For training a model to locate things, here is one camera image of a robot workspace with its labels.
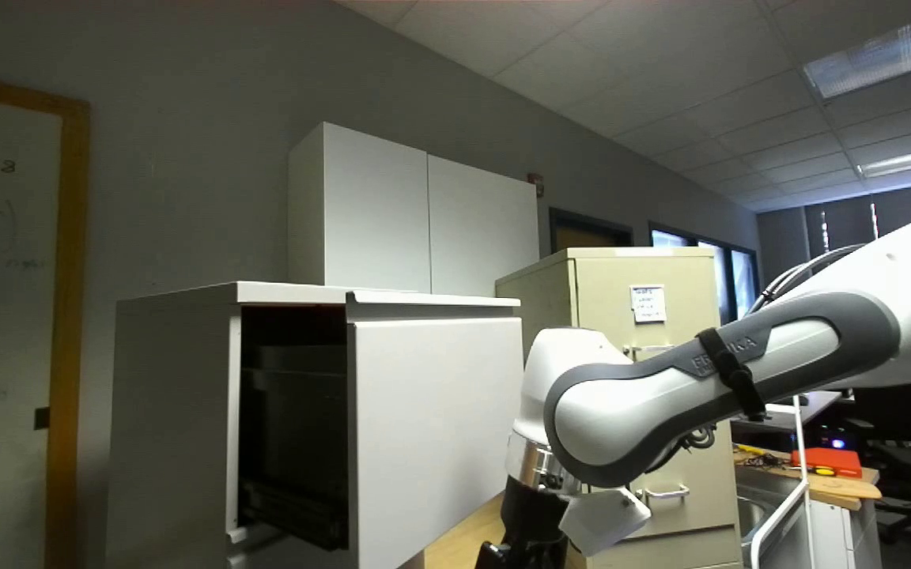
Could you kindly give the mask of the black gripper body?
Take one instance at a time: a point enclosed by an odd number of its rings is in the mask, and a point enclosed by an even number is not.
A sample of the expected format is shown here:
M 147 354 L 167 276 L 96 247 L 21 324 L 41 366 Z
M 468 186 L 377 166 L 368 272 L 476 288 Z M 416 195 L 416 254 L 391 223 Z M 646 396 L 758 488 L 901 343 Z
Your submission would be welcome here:
M 475 569 L 564 569 L 564 513 L 566 504 L 555 493 L 509 476 L 501 505 L 502 538 L 476 547 Z

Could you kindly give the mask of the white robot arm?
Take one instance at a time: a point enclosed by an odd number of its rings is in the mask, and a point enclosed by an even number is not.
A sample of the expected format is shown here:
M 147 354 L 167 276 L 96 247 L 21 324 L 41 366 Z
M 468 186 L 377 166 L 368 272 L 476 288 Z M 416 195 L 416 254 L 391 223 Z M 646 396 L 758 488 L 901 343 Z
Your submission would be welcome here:
M 651 522 L 631 482 L 703 428 L 814 388 L 909 382 L 911 224 L 796 265 L 751 313 L 649 362 L 601 333 L 543 330 L 524 357 L 502 538 L 475 569 L 555 569 L 572 547 L 624 545 Z

